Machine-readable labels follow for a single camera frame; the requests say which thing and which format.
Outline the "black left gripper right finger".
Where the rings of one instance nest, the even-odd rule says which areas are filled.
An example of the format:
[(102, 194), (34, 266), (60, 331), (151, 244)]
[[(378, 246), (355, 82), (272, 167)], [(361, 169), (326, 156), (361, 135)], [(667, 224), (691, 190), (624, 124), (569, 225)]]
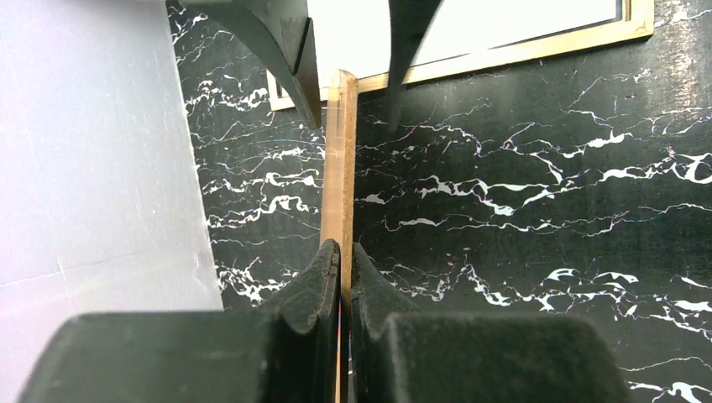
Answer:
[(423, 311), (353, 246), (358, 402), (627, 402), (594, 326), (549, 314)]

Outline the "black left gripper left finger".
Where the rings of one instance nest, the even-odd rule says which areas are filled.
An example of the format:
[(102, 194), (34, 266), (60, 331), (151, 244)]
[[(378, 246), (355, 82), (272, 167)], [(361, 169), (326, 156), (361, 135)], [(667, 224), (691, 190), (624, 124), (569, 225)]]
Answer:
[(262, 305), (87, 313), (67, 320), (22, 402), (331, 402), (340, 250), (325, 241)]

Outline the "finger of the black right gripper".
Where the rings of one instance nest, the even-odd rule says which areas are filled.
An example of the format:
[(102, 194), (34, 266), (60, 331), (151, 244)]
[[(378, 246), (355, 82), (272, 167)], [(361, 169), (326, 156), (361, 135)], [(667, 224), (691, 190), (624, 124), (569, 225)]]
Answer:
[(388, 129), (396, 131), (404, 80), (441, 0), (389, 0), (390, 65), (386, 87)]
[(322, 126), (314, 23), (303, 0), (182, 1), (256, 55), (311, 128)]

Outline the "black wooden picture frame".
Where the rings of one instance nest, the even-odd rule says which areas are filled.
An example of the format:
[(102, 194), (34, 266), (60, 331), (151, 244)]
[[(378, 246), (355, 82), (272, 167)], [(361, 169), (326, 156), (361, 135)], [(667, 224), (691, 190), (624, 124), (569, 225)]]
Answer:
[[(586, 29), (577, 29), (564, 34), (555, 34), (546, 38), (527, 40), (519, 44), (505, 45), (496, 49), (479, 50), (467, 55), (455, 56), (424, 65), (413, 65), (411, 62), (411, 67), (406, 74), (404, 83), (429, 81), (651, 36), (654, 32), (654, 3), (652, 1), (621, 2), (623, 3), (622, 18), (616, 22), (600, 24)], [(321, 84), (318, 74), (321, 87), (320, 98), (323, 101), (328, 98), (328, 88), (336, 71), (332, 73), (331, 79), (325, 86)], [(377, 76), (356, 78), (359, 80), (358, 89), (360, 92), (378, 91), (387, 87), (388, 71)]]

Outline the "brown frame backing board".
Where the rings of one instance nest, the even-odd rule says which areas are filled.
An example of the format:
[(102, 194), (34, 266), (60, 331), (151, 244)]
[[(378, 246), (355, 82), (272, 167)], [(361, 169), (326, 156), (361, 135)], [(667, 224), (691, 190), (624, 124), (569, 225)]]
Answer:
[(348, 357), (353, 267), (353, 204), (359, 80), (337, 70), (328, 88), (320, 240), (340, 248), (336, 402), (348, 401)]

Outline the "landscape photo print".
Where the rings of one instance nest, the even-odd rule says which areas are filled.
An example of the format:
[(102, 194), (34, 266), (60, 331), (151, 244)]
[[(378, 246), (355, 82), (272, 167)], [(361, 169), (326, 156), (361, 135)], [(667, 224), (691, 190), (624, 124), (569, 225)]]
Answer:
[[(337, 70), (359, 79), (390, 66), (390, 11), (385, 0), (308, 2), (314, 23), (319, 80)], [(616, 22), (616, 0), (445, 0), (441, 2), (413, 65), (446, 60), (527, 40)]]

